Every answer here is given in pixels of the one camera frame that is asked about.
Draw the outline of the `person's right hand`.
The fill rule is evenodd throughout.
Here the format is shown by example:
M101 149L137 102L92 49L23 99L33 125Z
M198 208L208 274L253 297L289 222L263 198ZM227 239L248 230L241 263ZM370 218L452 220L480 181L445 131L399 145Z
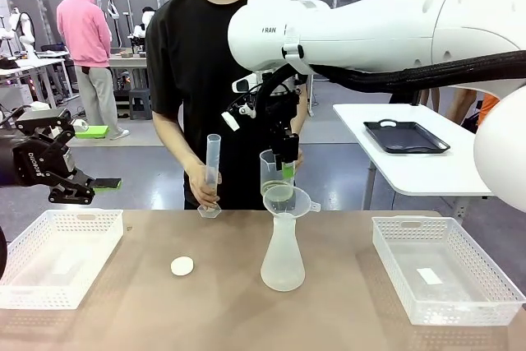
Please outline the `person's right hand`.
M206 166L202 162L197 161L188 167L187 174L191 192L197 202L206 209L218 209L219 196L216 188L205 181Z

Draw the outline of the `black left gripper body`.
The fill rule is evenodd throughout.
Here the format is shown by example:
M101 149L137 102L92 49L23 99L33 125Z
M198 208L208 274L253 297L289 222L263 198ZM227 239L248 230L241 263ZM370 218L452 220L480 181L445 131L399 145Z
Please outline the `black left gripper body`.
M77 173L70 148L37 136L1 136L1 186L54 187Z

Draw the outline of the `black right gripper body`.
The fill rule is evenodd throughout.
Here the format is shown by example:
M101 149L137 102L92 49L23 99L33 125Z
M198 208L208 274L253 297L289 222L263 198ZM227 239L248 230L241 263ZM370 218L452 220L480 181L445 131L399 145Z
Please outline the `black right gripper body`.
M291 121L296 117L299 94L292 91L283 95L271 96L265 105L265 125L273 136L281 136L291 129Z

